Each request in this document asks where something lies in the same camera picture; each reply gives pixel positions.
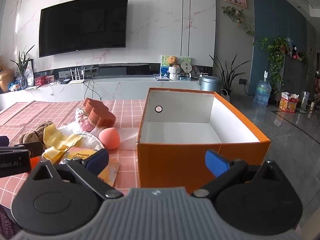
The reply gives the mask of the brown plush toy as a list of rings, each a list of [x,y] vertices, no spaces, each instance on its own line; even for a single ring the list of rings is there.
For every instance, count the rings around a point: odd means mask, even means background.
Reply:
[[[43,142],[44,129],[52,124],[53,124],[52,121],[45,121],[41,123],[39,126],[37,126],[33,131],[22,134],[18,139],[19,144],[27,144],[30,142],[37,142],[37,141],[44,144]]]

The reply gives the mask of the yellow cloth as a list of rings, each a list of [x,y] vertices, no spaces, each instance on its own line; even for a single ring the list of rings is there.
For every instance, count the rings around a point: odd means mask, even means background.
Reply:
[[[54,164],[59,161],[66,151],[75,146],[81,138],[82,136],[77,134],[64,135],[57,130],[54,124],[51,124],[43,131],[43,143],[46,146],[46,150],[42,157]]]

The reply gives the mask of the pink makeup sponge egg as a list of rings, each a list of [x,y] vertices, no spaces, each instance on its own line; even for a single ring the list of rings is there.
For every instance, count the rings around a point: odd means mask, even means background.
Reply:
[[[120,144],[120,135],[114,127],[103,129],[99,133],[99,140],[107,150],[114,150]]]

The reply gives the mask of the pink white crochet piece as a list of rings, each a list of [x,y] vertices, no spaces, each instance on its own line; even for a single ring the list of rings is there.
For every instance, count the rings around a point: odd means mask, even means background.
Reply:
[[[88,115],[83,109],[77,108],[75,110],[75,121],[78,123],[80,129],[85,132],[92,132],[95,128],[88,120]]]

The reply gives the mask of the orange bear-shaped sponge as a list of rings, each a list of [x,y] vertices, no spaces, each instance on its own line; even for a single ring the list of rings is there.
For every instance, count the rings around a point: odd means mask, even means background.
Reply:
[[[82,109],[88,116],[88,122],[97,128],[110,128],[116,122],[116,116],[99,100],[86,98]]]

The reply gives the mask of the orange snack packet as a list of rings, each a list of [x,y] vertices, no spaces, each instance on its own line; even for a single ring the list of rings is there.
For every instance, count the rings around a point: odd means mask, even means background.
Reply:
[[[68,160],[81,159],[84,167],[103,180],[110,186],[116,181],[120,163],[110,158],[108,150],[105,148],[93,150],[89,148],[72,147],[60,160],[60,164],[65,164]]]

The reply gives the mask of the pink checkered tablecloth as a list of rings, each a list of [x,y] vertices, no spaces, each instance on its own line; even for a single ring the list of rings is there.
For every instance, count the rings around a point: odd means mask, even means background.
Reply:
[[[115,127],[128,132],[127,142],[121,142],[110,157],[120,163],[114,186],[123,193],[132,187],[139,187],[136,137],[140,126],[145,101],[115,100],[104,104],[116,116]],[[10,145],[18,143],[20,135],[33,131],[44,121],[52,121],[57,127],[68,125],[75,120],[75,110],[81,101],[73,102],[18,102],[1,111],[1,136],[9,138]],[[27,178],[18,174],[1,179],[1,205],[9,208],[11,202]]]

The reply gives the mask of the woven small basket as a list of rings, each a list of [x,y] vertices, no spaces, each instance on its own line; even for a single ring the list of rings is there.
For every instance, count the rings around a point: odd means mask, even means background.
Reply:
[[[220,95],[228,102],[230,102],[230,94],[227,90],[225,90],[224,88],[220,89]]]

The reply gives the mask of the potted plant on console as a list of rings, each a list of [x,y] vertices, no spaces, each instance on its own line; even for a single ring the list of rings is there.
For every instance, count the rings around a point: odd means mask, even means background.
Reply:
[[[28,64],[31,61],[31,58],[28,56],[29,52],[34,48],[33,45],[27,52],[22,51],[18,52],[17,60],[11,60],[14,64],[16,64],[18,68],[18,74],[17,74],[17,81],[20,84],[21,90],[24,90],[27,88],[28,82],[27,78],[25,77],[25,71],[27,70]]]

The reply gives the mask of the blue water jug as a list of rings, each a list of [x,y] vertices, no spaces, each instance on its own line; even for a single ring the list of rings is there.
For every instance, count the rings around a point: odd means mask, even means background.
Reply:
[[[268,80],[268,71],[264,71],[264,79],[257,83],[253,103],[266,107],[268,105],[271,90],[272,87]]]

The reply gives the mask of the golden vase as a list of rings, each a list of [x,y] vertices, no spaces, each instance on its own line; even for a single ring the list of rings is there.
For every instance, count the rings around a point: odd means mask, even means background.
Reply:
[[[0,88],[3,93],[9,91],[8,84],[14,80],[14,71],[10,68],[1,68]]]

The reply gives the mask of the white wifi router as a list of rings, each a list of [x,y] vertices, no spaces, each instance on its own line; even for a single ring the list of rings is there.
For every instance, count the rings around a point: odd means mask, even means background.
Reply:
[[[80,75],[80,70],[75,68],[74,70],[70,70],[71,72],[71,81],[69,81],[70,85],[81,84],[85,81],[85,72]]]

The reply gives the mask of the long-leaf potted plant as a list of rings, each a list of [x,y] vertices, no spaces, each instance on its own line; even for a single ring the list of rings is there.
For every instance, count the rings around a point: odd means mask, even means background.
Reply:
[[[225,90],[226,95],[231,94],[233,81],[237,77],[246,74],[246,72],[240,71],[239,68],[249,63],[249,60],[242,63],[237,63],[237,56],[238,55],[236,54],[230,63],[227,63],[227,61],[225,61],[225,63],[222,64],[216,54],[214,54],[214,56],[209,55],[213,62],[213,67],[217,68],[218,73],[216,74],[216,76],[221,79],[222,89]]]

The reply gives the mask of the climbing ivy plant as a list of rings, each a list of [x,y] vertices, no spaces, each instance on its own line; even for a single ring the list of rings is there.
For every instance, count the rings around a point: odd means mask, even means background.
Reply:
[[[262,38],[258,40],[262,50],[268,52],[268,72],[269,80],[276,95],[280,94],[280,90],[283,86],[283,78],[281,77],[281,70],[284,66],[285,55],[289,47],[288,41],[285,37],[279,36],[270,40],[268,38]]]

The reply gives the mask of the black wall television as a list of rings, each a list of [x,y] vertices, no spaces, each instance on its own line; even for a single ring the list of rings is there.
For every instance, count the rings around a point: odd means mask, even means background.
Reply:
[[[128,0],[73,0],[41,10],[39,57],[125,48]]]

